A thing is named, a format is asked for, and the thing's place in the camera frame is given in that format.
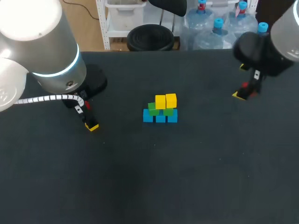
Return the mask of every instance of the yellow block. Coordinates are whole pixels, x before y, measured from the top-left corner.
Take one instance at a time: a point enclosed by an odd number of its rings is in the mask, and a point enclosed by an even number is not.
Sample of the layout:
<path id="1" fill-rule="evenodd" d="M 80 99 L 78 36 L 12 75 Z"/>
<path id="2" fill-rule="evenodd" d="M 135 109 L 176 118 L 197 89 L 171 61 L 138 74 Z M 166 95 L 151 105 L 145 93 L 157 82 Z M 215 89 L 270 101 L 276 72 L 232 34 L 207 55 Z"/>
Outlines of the yellow block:
<path id="1" fill-rule="evenodd" d="M 166 95 L 166 108 L 177 107 L 177 95 L 175 93 Z"/>
<path id="2" fill-rule="evenodd" d="M 95 129 L 99 128 L 99 125 L 97 124 L 96 126 L 94 126 L 94 127 L 92 127 L 92 128 L 89 128 L 88 125 L 85 123 L 85 127 L 86 127 L 89 131 L 93 132 Z"/>
<path id="3" fill-rule="evenodd" d="M 243 99 L 243 98 L 241 98 L 241 97 L 238 97 L 237 94 L 238 94 L 238 91 L 235 92 L 232 96 L 233 96 L 233 97 L 236 97 L 236 98 L 238 98 L 238 99 L 241 99 L 241 100 L 245 100 L 245 99 Z"/>
<path id="4" fill-rule="evenodd" d="M 155 103 L 156 103 L 156 110 L 166 109 L 166 97 L 165 97 L 165 95 L 156 95 Z"/>

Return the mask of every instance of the toy block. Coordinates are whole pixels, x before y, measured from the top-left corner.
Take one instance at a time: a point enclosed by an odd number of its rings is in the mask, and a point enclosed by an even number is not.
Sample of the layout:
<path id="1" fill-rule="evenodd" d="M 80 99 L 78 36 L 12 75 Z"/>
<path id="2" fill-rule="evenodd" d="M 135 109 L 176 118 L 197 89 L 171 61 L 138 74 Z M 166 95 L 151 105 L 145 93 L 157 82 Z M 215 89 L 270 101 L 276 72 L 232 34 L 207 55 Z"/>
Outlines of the toy block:
<path id="1" fill-rule="evenodd" d="M 166 95 L 166 108 L 177 107 L 177 95 L 175 93 Z"/>
<path id="2" fill-rule="evenodd" d="M 155 103 L 149 103 L 149 114 L 150 116 L 157 116 L 159 115 L 160 111 L 156 109 L 156 104 Z"/>
<path id="3" fill-rule="evenodd" d="M 163 115 L 163 111 L 160 111 L 160 114 L 156 116 L 156 123 L 165 123 L 166 117 Z"/>
<path id="4" fill-rule="evenodd" d="M 168 123 L 177 123 L 178 122 L 178 110 L 173 110 L 173 115 L 167 117 Z"/>
<path id="5" fill-rule="evenodd" d="M 164 109 L 163 110 L 163 115 L 164 116 L 172 116 L 173 115 L 173 108 Z"/>
<path id="6" fill-rule="evenodd" d="M 166 97 L 165 95 L 156 95 L 155 97 L 156 109 L 164 110 L 166 108 Z"/>
<path id="7" fill-rule="evenodd" d="M 144 109 L 143 110 L 143 122 L 153 123 L 153 121 L 154 121 L 154 117 L 150 116 L 149 110 Z"/>

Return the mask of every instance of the green block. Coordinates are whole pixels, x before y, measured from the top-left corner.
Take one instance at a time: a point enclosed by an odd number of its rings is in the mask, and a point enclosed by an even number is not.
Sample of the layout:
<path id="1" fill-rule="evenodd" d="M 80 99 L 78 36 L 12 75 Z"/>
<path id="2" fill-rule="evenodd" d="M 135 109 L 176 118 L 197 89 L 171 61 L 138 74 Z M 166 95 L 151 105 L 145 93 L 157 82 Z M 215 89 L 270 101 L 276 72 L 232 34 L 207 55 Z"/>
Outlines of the green block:
<path id="1" fill-rule="evenodd" d="M 157 116 L 159 115 L 160 110 L 156 109 L 156 104 L 155 103 L 149 103 L 149 114 L 150 116 Z"/>
<path id="2" fill-rule="evenodd" d="M 173 116 L 173 108 L 168 108 L 163 110 L 164 116 Z"/>

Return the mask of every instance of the white cable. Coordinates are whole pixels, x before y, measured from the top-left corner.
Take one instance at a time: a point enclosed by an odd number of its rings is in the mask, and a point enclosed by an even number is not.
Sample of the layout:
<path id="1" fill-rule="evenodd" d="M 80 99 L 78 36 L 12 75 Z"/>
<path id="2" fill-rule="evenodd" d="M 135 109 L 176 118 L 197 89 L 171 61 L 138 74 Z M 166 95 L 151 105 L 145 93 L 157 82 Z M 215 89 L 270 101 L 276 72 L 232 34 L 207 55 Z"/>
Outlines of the white cable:
<path id="1" fill-rule="evenodd" d="M 15 104 L 31 104 L 35 102 L 43 102 L 48 100 L 61 100 L 61 99 L 69 99 L 69 100 L 76 100 L 80 107 L 84 105 L 84 100 L 81 97 L 75 95 L 51 95 L 51 96 L 44 96 L 44 97 L 33 97 L 28 99 L 19 99 Z"/>

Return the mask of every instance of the storage bin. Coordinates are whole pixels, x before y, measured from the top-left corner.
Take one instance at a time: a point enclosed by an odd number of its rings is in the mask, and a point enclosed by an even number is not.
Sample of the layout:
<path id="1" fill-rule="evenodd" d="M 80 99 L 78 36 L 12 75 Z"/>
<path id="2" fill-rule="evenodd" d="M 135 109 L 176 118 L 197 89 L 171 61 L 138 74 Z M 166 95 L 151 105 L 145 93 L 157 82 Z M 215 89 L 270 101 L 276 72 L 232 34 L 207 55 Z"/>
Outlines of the storage bin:
<path id="1" fill-rule="evenodd" d="M 138 0 L 106 0 L 114 30 L 130 31 L 143 25 L 146 2 Z"/>

